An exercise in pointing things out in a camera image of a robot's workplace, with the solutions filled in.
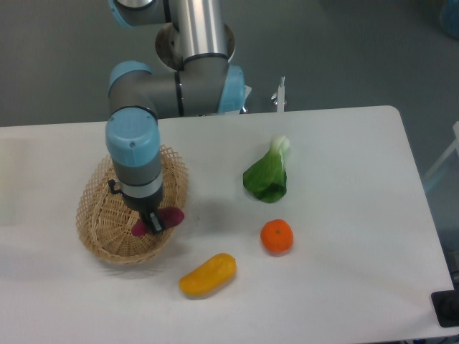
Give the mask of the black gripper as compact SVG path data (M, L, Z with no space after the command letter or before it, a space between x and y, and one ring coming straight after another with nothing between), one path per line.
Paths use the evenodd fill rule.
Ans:
M156 214L164 196L163 185L151 182L144 186L129 186L121 181L110 179L108 187L113 195L119 194L126 206L146 217L146 226L152 235L166 230L162 219Z

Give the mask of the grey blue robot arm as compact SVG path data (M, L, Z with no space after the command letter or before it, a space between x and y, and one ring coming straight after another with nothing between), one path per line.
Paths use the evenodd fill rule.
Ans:
M174 226L160 210L159 120L241 111L244 75L230 64L218 1L110 1L109 7L125 27L169 24L178 34L177 68L155 74L147 64L126 61L113 68L108 85L105 143L116 174L108 185L140 214L141 228L156 235Z

